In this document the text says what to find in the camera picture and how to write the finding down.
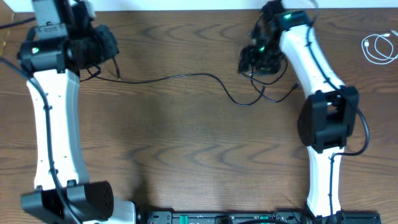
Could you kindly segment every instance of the green strip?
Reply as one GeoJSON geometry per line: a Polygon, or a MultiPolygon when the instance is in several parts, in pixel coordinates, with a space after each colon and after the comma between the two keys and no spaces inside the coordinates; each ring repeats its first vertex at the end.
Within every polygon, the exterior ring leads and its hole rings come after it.
{"type": "Polygon", "coordinates": [[[188,215],[180,216],[180,224],[188,224],[188,215]]]}
{"type": "Polygon", "coordinates": [[[261,216],[260,219],[269,219],[268,216],[261,216]]]}

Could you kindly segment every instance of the white usb cable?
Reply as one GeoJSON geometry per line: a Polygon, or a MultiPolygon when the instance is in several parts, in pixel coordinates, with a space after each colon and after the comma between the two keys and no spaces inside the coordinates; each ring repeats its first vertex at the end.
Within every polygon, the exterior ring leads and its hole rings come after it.
{"type": "MultiPolygon", "coordinates": [[[[396,31],[394,31],[394,30],[391,30],[391,33],[398,37],[398,32],[396,32],[396,31]]],[[[363,54],[365,55],[365,57],[366,57],[366,59],[367,59],[368,61],[370,61],[371,63],[376,64],[376,65],[387,65],[387,64],[393,62],[395,59],[398,58],[398,54],[397,54],[395,57],[391,57],[392,54],[394,53],[394,45],[391,43],[390,40],[388,40],[388,39],[386,38],[386,37],[390,37],[390,35],[391,35],[390,33],[387,33],[387,34],[372,34],[372,35],[369,35],[369,36],[365,37],[365,38],[362,40],[362,43],[361,43],[362,51],[363,51],[363,54]],[[376,52],[380,55],[381,58],[376,57],[376,56],[372,55],[372,54],[369,52],[369,46],[370,46],[370,44],[369,44],[369,40],[368,40],[368,39],[369,39],[370,37],[376,37],[376,40],[374,41],[374,49],[375,49],[376,52]],[[384,55],[383,53],[381,53],[381,52],[377,49],[377,41],[378,41],[380,38],[382,38],[383,40],[385,40],[387,43],[390,44],[390,46],[391,46],[391,53],[390,53],[389,56],[384,55]],[[372,58],[378,60],[379,62],[373,61],[373,60],[369,59],[368,55],[371,56],[372,58]]]]}

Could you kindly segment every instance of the white backdrop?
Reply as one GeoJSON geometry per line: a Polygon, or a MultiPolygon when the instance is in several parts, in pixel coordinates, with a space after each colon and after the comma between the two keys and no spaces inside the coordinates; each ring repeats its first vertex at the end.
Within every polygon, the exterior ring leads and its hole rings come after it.
{"type": "MultiPolygon", "coordinates": [[[[31,0],[4,0],[14,12],[32,12],[31,0]]],[[[96,11],[259,9],[267,0],[91,0],[96,11]]],[[[320,7],[398,7],[398,0],[318,0],[320,7]]],[[[284,0],[287,8],[309,8],[309,0],[284,0]]]]}

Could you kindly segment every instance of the wooden table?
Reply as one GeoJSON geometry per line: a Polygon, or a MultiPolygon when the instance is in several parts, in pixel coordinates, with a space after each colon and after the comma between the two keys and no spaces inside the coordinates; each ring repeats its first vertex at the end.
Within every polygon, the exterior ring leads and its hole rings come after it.
{"type": "MultiPolygon", "coordinates": [[[[29,16],[18,14],[16,20],[29,16]]],[[[257,16],[255,10],[100,12],[96,23],[115,34],[125,80],[210,72],[245,103],[257,93],[237,74],[238,55],[257,16]]],[[[398,9],[322,10],[316,24],[329,63],[358,88],[372,134],[364,155],[343,160],[341,205],[377,210],[383,223],[397,223],[398,213],[398,62],[369,63],[361,41],[397,24],[398,9]]],[[[8,37],[5,54],[14,63],[32,25],[16,27],[8,37]]],[[[33,190],[37,163],[32,102],[18,74],[4,65],[0,72],[0,216],[6,223],[37,222],[20,205],[20,194],[33,190]]],[[[103,76],[116,78],[111,62],[103,65],[103,76]]],[[[278,99],[296,79],[289,68],[266,94],[278,99]]],[[[142,207],[302,208],[309,188],[308,153],[296,128],[303,102],[299,89],[279,104],[261,100],[238,107],[208,77],[147,85],[84,82],[80,130],[91,181],[109,181],[115,195],[142,207]]],[[[357,119],[347,151],[360,149],[363,140],[357,119]]]]}

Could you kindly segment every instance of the white cable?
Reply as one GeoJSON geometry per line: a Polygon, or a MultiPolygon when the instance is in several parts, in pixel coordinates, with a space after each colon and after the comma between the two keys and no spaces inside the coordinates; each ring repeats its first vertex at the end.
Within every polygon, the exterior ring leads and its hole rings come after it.
{"type": "MultiPolygon", "coordinates": [[[[398,32],[396,32],[396,31],[394,31],[394,30],[391,30],[391,33],[398,37],[398,32]]],[[[397,54],[397,56],[395,56],[395,57],[391,57],[392,54],[394,53],[394,45],[391,43],[390,40],[388,40],[388,39],[386,38],[386,37],[390,37],[390,35],[391,35],[391,34],[389,34],[389,33],[387,33],[387,34],[371,34],[371,35],[365,37],[365,38],[362,40],[362,42],[361,42],[362,51],[363,51],[363,54],[365,55],[365,57],[366,57],[366,59],[367,59],[368,61],[370,61],[371,63],[376,64],[376,65],[387,65],[387,64],[393,62],[395,59],[398,59],[398,54],[397,54]],[[377,52],[382,58],[376,57],[376,56],[372,55],[372,54],[369,52],[369,40],[368,40],[368,39],[369,39],[370,37],[376,37],[376,40],[374,41],[374,49],[376,50],[376,52],[377,52]],[[391,46],[391,53],[390,53],[389,56],[384,55],[383,53],[381,53],[381,52],[377,49],[377,41],[378,41],[380,38],[382,38],[383,40],[385,40],[387,43],[390,44],[390,46],[391,46]],[[373,61],[373,60],[369,59],[368,55],[371,56],[372,58],[374,58],[374,59],[380,61],[380,62],[373,61]]]]}

